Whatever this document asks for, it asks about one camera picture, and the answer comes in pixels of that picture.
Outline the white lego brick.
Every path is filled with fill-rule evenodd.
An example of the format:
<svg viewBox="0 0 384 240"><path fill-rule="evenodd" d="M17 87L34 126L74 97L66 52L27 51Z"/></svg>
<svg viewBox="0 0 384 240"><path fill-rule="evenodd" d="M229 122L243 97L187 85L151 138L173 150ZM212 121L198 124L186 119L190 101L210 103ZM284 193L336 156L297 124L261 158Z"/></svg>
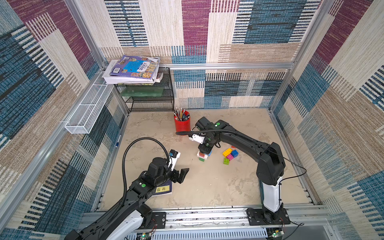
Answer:
<svg viewBox="0 0 384 240"><path fill-rule="evenodd" d="M200 151L197 153L197 157L198 158L202 158L202 156L204 155L204 153L201 153Z"/></svg>

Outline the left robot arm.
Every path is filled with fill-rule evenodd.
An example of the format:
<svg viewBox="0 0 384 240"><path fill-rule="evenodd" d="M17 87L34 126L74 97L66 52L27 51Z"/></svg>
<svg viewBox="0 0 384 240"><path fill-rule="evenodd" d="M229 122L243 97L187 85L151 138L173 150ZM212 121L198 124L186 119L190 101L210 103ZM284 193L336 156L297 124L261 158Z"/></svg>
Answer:
<svg viewBox="0 0 384 240"><path fill-rule="evenodd" d="M147 171L132 182L123 197L100 218L80 232L71 231L65 236L66 240L107 240L117 236L117 228L156 192L158 186L168 180L183 183L189 168L181 171L171 170L167 159L154 158Z"/></svg>

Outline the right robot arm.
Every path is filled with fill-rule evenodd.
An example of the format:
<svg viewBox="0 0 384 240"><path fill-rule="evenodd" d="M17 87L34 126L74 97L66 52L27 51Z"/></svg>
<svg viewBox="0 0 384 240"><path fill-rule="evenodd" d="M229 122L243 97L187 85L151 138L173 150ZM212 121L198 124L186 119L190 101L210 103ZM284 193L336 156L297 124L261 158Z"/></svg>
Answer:
<svg viewBox="0 0 384 240"><path fill-rule="evenodd" d="M215 145L227 143L250 156L257 166L257 177L263 188L263 211L265 217L277 218L281 213L279 183L286 167L280 146L277 143L267 144L255 140L219 120L215 123L202 117L196 123L198 131L189 134L192 141L199 142L199 150L209 154Z"/></svg>

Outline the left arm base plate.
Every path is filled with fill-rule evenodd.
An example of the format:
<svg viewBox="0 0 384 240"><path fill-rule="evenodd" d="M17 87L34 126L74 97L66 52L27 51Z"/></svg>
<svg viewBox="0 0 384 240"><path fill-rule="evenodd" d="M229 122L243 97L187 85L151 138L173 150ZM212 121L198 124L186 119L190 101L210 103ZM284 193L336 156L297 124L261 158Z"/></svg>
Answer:
<svg viewBox="0 0 384 240"><path fill-rule="evenodd" d="M138 230L164 229L166 227L167 213L152 212L144 217Z"/></svg>

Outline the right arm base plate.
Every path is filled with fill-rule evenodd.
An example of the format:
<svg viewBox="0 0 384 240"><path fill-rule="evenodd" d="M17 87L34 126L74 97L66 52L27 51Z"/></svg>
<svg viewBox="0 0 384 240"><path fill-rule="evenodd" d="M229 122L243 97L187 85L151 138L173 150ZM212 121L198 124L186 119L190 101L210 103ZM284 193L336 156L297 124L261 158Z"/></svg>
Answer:
<svg viewBox="0 0 384 240"><path fill-rule="evenodd" d="M246 214L250 226L291 224L285 208L279 208L276 212L272 212L264 207L262 209L248 208Z"/></svg>

